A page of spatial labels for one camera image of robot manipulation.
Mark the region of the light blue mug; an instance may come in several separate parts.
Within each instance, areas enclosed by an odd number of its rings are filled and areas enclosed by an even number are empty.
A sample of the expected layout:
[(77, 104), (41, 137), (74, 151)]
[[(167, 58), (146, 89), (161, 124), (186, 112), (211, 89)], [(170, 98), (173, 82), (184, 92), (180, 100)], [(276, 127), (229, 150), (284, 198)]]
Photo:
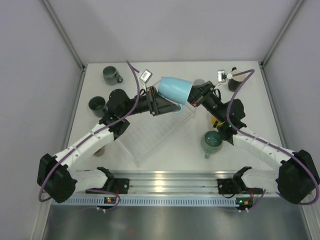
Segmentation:
[(159, 85), (158, 92), (166, 99), (175, 102), (179, 105), (179, 110), (174, 111), (180, 113), (183, 106), (187, 103), (193, 83), (184, 79), (176, 77), (162, 77)]

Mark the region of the teal speckled ceramic mug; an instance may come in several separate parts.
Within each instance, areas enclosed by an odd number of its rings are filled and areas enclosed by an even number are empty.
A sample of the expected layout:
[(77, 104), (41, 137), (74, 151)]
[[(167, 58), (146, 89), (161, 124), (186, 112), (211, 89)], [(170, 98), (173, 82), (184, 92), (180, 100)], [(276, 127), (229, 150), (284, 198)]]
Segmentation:
[(217, 153), (223, 146), (223, 139), (215, 130), (207, 131), (200, 140), (201, 149), (204, 152), (204, 158), (209, 159), (212, 154)]

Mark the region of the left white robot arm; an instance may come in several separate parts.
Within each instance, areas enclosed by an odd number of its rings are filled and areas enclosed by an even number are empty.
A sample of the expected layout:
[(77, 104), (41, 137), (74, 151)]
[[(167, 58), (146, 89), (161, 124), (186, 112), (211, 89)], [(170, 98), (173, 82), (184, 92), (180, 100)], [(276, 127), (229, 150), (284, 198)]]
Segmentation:
[(161, 96), (154, 86), (139, 91), (132, 99), (123, 89), (115, 89), (106, 107), (102, 119), (84, 137), (61, 152), (53, 156), (47, 153), (40, 159), (37, 184), (57, 203), (65, 202), (77, 192), (109, 193), (114, 188), (114, 175), (108, 169), (77, 168), (127, 130), (128, 116), (144, 112), (158, 116), (181, 110), (181, 104)]

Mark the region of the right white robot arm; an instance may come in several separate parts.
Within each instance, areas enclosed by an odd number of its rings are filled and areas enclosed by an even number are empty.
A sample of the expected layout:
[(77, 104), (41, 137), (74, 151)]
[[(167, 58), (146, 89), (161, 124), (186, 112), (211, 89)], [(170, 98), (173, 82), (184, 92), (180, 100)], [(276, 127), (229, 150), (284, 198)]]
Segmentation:
[(192, 86), (188, 103), (203, 106), (220, 125), (215, 133), (231, 145), (252, 154), (267, 164), (269, 170), (245, 166), (232, 177), (238, 193), (250, 188), (274, 192), (286, 201), (297, 205), (312, 205), (320, 198), (320, 177), (312, 156), (305, 150), (293, 151), (258, 136), (242, 122), (244, 105), (234, 96), (223, 103), (210, 82)]

